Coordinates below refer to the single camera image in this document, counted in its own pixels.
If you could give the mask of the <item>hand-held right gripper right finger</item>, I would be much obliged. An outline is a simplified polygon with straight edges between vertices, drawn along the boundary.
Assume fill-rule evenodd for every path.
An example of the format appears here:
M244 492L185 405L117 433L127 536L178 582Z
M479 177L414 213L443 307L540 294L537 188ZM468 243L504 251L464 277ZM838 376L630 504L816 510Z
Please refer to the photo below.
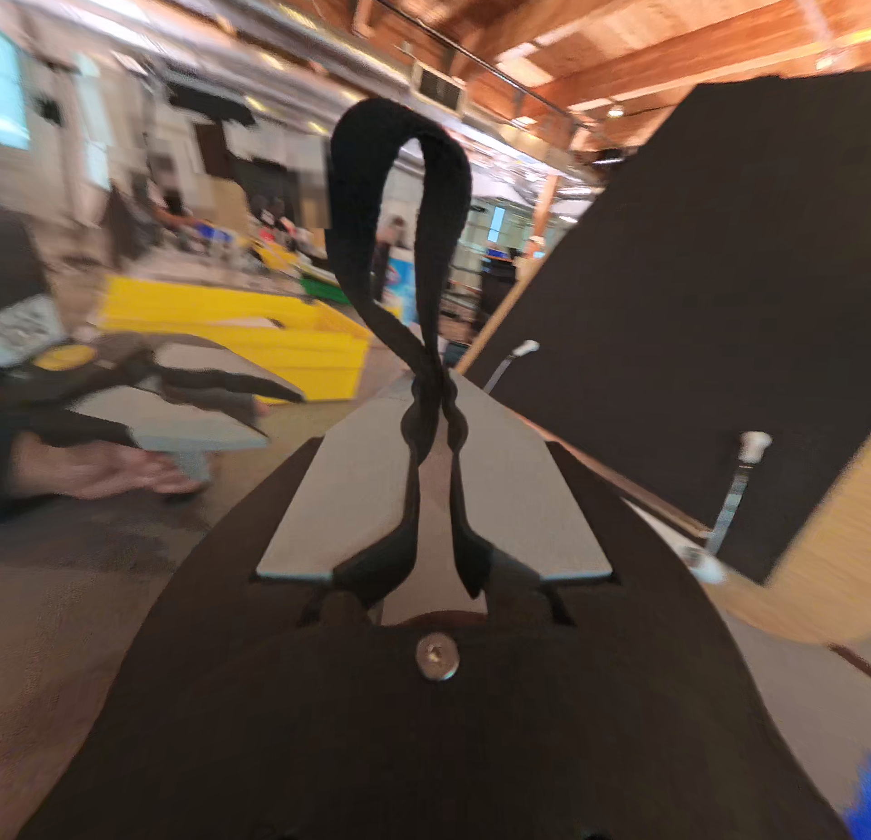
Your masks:
M544 586L602 582L612 565L547 443L457 372L443 414L457 573L471 597L507 561Z

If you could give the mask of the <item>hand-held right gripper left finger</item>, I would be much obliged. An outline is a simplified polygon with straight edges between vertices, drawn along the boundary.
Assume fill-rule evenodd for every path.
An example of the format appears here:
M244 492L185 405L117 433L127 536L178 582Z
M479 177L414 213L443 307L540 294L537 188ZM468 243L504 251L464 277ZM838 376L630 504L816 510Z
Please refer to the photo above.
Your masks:
M256 567L270 583L354 595L369 610L411 573L420 403L406 371L321 438Z

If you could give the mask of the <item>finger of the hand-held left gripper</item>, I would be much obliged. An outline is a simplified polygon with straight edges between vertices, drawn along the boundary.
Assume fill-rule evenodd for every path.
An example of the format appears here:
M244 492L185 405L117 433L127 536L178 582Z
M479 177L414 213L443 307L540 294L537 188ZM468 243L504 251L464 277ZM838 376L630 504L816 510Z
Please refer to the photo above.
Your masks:
M156 342L151 390L174 404L301 404L306 394L282 377L213 342Z
M160 392L134 386L109 386L71 398L71 416L82 440L122 444L168 456L187 479L209 483L212 458L266 447L252 400L241 395L242 415L207 401L171 401Z

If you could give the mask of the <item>yellow plastic bin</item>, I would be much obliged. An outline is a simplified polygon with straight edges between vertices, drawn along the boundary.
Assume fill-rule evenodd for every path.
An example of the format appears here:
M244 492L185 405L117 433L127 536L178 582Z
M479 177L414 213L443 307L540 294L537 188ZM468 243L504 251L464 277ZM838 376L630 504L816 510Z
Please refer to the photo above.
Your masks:
M323 302L120 276L90 316L105 332L205 338L289 381L310 401L354 399L371 341Z

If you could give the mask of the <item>disinfectant wipes canister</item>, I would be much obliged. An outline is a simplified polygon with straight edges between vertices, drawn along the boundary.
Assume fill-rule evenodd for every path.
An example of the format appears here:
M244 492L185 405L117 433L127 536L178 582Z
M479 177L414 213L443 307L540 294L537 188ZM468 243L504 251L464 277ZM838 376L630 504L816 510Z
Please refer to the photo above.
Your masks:
M405 326L417 322L416 264L410 249L393 247L388 255L382 307Z

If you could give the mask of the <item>black board book stand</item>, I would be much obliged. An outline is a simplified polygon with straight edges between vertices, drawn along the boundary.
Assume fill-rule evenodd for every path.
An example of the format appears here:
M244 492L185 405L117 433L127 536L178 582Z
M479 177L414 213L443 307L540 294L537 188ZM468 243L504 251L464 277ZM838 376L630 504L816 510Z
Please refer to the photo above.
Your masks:
M710 587L825 645L869 638L869 71L698 85L481 333L482 386L641 508L704 539Z

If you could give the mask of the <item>white stand base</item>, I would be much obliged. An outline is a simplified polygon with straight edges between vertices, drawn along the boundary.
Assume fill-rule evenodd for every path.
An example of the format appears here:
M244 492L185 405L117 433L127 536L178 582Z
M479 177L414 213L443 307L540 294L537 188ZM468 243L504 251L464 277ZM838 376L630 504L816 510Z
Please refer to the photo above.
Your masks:
M869 759L869 675L826 647L720 615L782 737L828 802L845 813Z

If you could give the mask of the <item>metal air vent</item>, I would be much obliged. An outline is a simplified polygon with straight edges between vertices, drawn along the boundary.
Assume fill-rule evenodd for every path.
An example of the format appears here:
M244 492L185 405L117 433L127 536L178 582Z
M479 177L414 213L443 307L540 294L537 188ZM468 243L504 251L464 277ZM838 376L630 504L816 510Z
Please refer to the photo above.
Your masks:
M425 104L463 117L467 102L465 86L421 61L415 61L411 68L409 91Z

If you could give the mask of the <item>blue plastic bin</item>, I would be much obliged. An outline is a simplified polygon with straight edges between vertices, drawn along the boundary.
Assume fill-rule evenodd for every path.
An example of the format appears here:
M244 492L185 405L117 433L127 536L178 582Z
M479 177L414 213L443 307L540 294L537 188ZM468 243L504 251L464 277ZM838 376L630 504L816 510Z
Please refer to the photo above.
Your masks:
M870 753L857 771L852 802L842 814L852 839L870 839Z

